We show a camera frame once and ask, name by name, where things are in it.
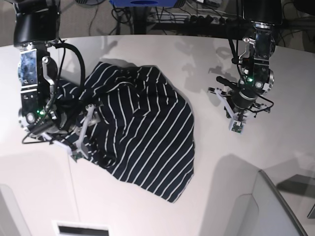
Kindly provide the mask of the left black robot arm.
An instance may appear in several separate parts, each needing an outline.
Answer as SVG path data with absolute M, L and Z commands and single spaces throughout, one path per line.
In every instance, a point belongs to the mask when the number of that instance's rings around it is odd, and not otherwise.
M 282 24 L 282 5 L 279 0 L 238 0 L 236 1 L 237 18 L 227 29 L 235 28 L 236 33 L 242 26 L 248 28 L 243 37 L 245 51 L 238 53 L 238 41 L 228 37 L 232 51 L 232 63 L 237 66 L 240 76 L 238 82 L 231 82 L 218 76 L 217 82 L 230 88 L 230 91 L 215 89 L 217 96 L 224 102 L 227 117 L 235 126 L 245 123 L 249 115 L 270 112 L 270 105 L 258 104 L 274 84 L 274 74 L 270 69 L 270 57 L 275 50 L 273 29 Z

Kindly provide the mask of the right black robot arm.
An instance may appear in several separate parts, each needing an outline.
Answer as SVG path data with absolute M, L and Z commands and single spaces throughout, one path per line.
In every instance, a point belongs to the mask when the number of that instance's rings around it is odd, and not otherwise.
M 16 14 L 13 45 L 20 51 L 19 125 L 26 131 L 23 144 L 61 142 L 71 150 L 84 143 L 93 111 L 87 104 L 86 68 L 79 50 L 60 39 L 61 3 L 58 0 L 13 0 Z M 80 66 L 79 84 L 62 79 L 49 47 L 72 51 Z

